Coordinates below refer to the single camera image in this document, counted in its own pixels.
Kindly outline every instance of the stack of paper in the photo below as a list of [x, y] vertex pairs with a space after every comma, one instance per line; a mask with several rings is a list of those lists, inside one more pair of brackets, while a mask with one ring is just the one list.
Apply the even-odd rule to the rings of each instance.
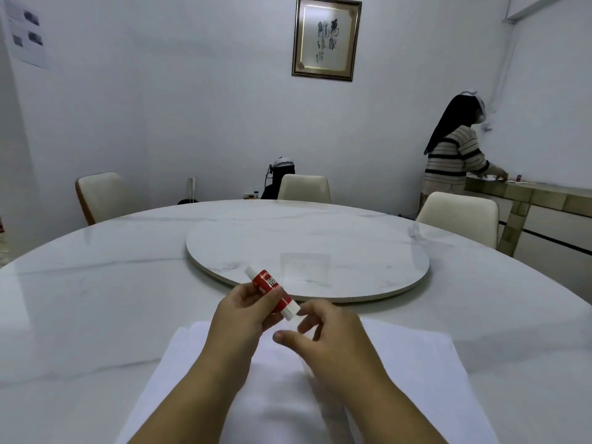
[[[467, 373], [446, 335], [364, 320], [387, 372], [449, 443], [497, 443]], [[345, 409], [291, 350], [267, 331], [249, 377], [228, 412], [221, 443], [362, 443]], [[209, 323], [180, 328], [132, 410], [117, 444], [127, 443], [193, 365]]]

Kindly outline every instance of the framed calligraphy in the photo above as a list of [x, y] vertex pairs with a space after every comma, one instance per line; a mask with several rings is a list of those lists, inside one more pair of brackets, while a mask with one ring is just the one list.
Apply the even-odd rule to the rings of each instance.
[[353, 80], [362, 2], [297, 0], [292, 76]]

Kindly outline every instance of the chair backrest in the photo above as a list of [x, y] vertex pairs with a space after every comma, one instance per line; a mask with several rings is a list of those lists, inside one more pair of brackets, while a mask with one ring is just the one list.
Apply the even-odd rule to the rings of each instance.
[[331, 204], [329, 182], [322, 176], [285, 175], [277, 198]]
[[417, 222], [447, 230], [493, 249], [497, 247], [499, 210], [490, 199], [435, 192], [428, 197]]
[[84, 176], [75, 185], [78, 201], [89, 225], [139, 210], [138, 202], [130, 195], [117, 173]]

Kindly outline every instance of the glue stick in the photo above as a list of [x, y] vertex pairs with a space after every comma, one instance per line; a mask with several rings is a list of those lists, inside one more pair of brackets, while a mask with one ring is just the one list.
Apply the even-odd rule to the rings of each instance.
[[[279, 286], [276, 280], [265, 269], [257, 273], [249, 266], [245, 269], [245, 274], [253, 281], [263, 295], [272, 291], [276, 286]], [[273, 309], [273, 313], [280, 312], [287, 321], [290, 321], [299, 311], [300, 307], [296, 301], [287, 294], [279, 300], [277, 306]]]

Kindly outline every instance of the marble table top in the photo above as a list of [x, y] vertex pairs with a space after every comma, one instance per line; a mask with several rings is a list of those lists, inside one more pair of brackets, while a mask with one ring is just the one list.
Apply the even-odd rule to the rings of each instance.
[[377, 223], [377, 215], [329, 204], [259, 202], [253, 209], [237, 202], [197, 223], [187, 250], [198, 267], [232, 285], [247, 283], [251, 266], [269, 271], [297, 301], [371, 301], [411, 289], [430, 268], [421, 244]]
[[[185, 249], [236, 203], [167, 207], [73, 232], [0, 269], [0, 442], [114, 442], [175, 330], [211, 318], [228, 286]], [[336, 205], [414, 238], [412, 290], [352, 306], [452, 336], [502, 443], [588, 443], [592, 306], [493, 249], [403, 218]]]

